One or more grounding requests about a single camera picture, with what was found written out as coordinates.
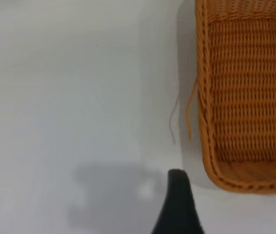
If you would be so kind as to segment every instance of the woven basket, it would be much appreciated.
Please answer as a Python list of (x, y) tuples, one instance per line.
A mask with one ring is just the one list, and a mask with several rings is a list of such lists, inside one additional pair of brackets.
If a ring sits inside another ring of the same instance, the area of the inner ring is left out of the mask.
[(276, 0), (196, 0), (196, 26), (205, 170), (276, 194)]

